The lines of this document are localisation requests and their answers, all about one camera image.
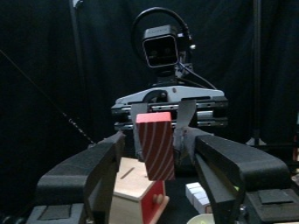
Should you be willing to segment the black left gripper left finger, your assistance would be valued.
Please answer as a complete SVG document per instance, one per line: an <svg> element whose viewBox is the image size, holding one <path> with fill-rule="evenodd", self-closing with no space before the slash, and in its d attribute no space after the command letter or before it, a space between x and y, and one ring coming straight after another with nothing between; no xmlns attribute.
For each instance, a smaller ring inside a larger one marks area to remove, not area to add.
<svg viewBox="0 0 299 224"><path fill-rule="evenodd" d="M41 176L25 224L108 224L124 145L119 131Z"/></svg>

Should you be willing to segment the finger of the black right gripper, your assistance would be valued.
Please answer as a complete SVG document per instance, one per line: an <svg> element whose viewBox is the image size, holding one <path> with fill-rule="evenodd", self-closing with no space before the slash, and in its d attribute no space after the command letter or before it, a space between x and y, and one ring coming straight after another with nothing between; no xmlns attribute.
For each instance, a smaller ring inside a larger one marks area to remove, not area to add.
<svg viewBox="0 0 299 224"><path fill-rule="evenodd" d="M144 114L147 112L148 106L145 103L136 103L131 105L131 118L133 124L133 139L135 139L135 156L139 162L144 161L143 156L143 148L140 144L139 134L137 134L137 127L136 127L136 116L139 114Z"/></svg>
<svg viewBox="0 0 299 224"><path fill-rule="evenodd" d="M196 129L191 127L196 123L196 101L179 102L176 124L172 133L173 160L180 165L185 157L193 158L193 145Z"/></svg>

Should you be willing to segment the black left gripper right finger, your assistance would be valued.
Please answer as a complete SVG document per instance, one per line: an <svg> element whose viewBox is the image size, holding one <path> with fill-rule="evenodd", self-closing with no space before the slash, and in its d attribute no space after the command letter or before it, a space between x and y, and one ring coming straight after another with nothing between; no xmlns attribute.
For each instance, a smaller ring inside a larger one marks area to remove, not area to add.
<svg viewBox="0 0 299 224"><path fill-rule="evenodd" d="M279 158L220 137L199 136L195 166L215 224L299 222L299 192Z"/></svg>

